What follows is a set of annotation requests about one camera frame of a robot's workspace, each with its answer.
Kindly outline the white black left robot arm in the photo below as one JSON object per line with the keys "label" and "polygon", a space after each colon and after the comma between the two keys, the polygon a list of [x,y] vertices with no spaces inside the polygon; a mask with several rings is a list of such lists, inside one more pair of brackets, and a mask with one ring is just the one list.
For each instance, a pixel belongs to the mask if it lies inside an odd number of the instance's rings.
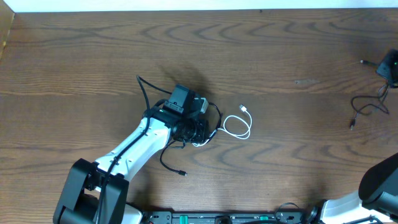
{"label": "white black left robot arm", "polygon": [[56,206],[54,223],[140,223],[143,213],[127,204],[129,183],[144,164],[171,140],[206,141],[207,107],[181,109],[154,106],[144,112],[138,127],[106,155],[72,165]]}

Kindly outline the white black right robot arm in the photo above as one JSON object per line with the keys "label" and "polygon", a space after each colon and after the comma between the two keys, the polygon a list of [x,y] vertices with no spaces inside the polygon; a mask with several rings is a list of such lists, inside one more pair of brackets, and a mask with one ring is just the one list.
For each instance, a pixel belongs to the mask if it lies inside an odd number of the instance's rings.
{"label": "white black right robot arm", "polygon": [[[397,88],[397,50],[390,49],[379,63],[362,60],[363,65],[375,66],[376,74],[385,84],[376,96],[358,95],[351,99],[355,116],[350,129],[354,129],[359,115],[369,116],[365,109],[389,114],[384,102],[390,89]],[[372,166],[363,176],[359,189],[344,197],[325,200],[310,207],[300,223],[390,223],[397,222],[397,154]]]}

